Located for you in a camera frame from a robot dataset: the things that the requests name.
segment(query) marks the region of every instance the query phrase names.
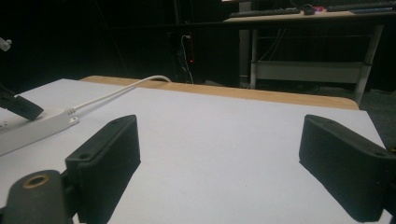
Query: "desk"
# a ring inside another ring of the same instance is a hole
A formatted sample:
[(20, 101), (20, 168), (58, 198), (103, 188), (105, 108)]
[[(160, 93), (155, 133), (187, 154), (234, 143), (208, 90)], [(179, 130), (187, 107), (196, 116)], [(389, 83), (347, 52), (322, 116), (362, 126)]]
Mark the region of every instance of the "desk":
[[(119, 88), (62, 79), (22, 96), (67, 107)], [(130, 114), (142, 163), (109, 223), (356, 223), (299, 163), (304, 116), (334, 119), (383, 146), (365, 111), (135, 88), (78, 110), (78, 125), (0, 157), (0, 207), (19, 178), (62, 172), (68, 155)], [(384, 212), (379, 223), (389, 219)]]
[[(91, 77), (83, 78), (82, 81), (125, 86), (136, 82), (136, 79), (122, 78), (122, 77), (91, 76)], [(244, 90), (244, 89), (226, 88), (226, 87), (190, 85), (183, 83), (166, 83), (166, 82), (158, 82), (158, 81), (148, 81), (140, 84), (139, 87), (159, 89), (159, 90), (169, 90), (169, 91), (201, 93), (201, 94), (209, 94), (209, 95), (217, 95), (217, 96), (228, 96), (234, 98), (279, 102), (285, 104), (317, 105), (317, 106), (359, 110), (358, 105), (354, 101), (341, 97), (316, 96), (316, 95), (306, 95), (306, 94), (296, 94), (296, 93), (286, 93), (286, 92), (276, 92), (276, 91), (255, 91), (255, 90)]]
[[(247, 21), (279, 21), (280, 24), (294, 21), (307, 23), (312, 21), (331, 21), (331, 20), (348, 20), (367, 18), (376, 18), (382, 16), (394, 16), (396, 12), (383, 13), (366, 13), (354, 14), (349, 11), (342, 12), (318, 12), (315, 15), (305, 16), (303, 12), (294, 15), (276, 15), (262, 17), (247, 18), (231, 18), (225, 22), (247, 22)], [(375, 25), (370, 44), (367, 48), (363, 62), (358, 63), (311, 63), (311, 62), (258, 62), (257, 59), (257, 41), (258, 31), (253, 30), (252, 37), (252, 56), (250, 68), (250, 87), (255, 89), (256, 79), (280, 79), (280, 80), (303, 80), (303, 81), (319, 81), (319, 82), (345, 82), (355, 83), (354, 100), (359, 104), (364, 93), (367, 79), (370, 75), (375, 51), (379, 43), (379, 39), (383, 30), (383, 23), (379, 22)]]

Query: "white table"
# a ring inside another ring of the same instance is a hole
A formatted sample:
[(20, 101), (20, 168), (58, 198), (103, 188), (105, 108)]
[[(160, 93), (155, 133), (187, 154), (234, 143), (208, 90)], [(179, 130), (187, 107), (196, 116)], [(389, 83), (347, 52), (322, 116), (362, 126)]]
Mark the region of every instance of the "white table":
[[(60, 80), (22, 96), (67, 107), (118, 88)], [(19, 178), (62, 172), (70, 153), (129, 114), (137, 115), (142, 163), (110, 223), (355, 223), (299, 163), (304, 116), (334, 119), (383, 146), (364, 111), (137, 88), (81, 109), (80, 124), (0, 157), (0, 206)], [(0, 119), (7, 116), (0, 111)], [(389, 220), (384, 212), (380, 223)]]

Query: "wooden table edge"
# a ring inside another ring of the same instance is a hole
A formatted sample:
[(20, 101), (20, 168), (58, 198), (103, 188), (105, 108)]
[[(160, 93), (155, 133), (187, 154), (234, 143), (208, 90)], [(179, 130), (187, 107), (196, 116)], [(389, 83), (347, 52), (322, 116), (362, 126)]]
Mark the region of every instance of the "wooden table edge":
[[(126, 78), (126, 77), (102, 77), (102, 76), (90, 76), (84, 77), (80, 81), (103, 83), (126, 86), (136, 82), (138, 79)], [(200, 93), (208, 95), (226, 96), (233, 98), (249, 99), (268, 101), (284, 104), (294, 105), (315, 105), (324, 107), (333, 107), (341, 109), (353, 109), (359, 110), (356, 102), (342, 97), (333, 96), (318, 96), (308, 95), (299, 93), (287, 93), (278, 91), (257, 91), (257, 90), (246, 90), (229, 87), (214, 87), (204, 85), (192, 85), (185, 83), (168, 83), (164, 81), (146, 81), (138, 85), (138, 87), (167, 90), (167, 91), (183, 91), (190, 93)]]

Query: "dark background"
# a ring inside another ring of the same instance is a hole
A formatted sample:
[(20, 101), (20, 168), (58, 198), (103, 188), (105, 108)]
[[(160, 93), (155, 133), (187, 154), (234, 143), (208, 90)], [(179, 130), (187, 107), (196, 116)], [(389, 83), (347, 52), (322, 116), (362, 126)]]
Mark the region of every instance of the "dark background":
[[(15, 92), (27, 91), (60, 78), (80, 79), (92, 75), (143, 78), (165, 75), (190, 82), (183, 71), (180, 40), (184, 39), (195, 83), (206, 80), (224, 86), (239, 85), (239, 35), (235, 29), (200, 29), (193, 32), (109, 30), (117, 27), (158, 26), (188, 22), (226, 20), (238, 11), (236, 3), (220, 0), (1, 0), (0, 37), (11, 39), (9, 51), (0, 51), (0, 82)], [(290, 7), (289, 1), (260, 2), (258, 8)], [(277, 30), (263, 29), (263, 35)], [(288, 29), (285, 36), (367, 35), (366, 27), (308, 27)], [(394, 25), (384, 30), (368, 89), (396, 89)], [(262, 49), (271, 41), (261, 42)], [(273, 60), (362, 60), (369, 38), (285, 38)]]

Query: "mouse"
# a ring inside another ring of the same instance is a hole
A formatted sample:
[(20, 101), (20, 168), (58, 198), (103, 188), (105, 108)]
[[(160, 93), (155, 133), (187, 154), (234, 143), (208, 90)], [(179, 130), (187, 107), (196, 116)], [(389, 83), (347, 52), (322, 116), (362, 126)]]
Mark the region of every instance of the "mouse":
[(315, 11), (316, 10), (311, 6), (304, 6), (304, 8), (303, 8), (304, 15), (306, 15), (306, 16), (314, 15)]

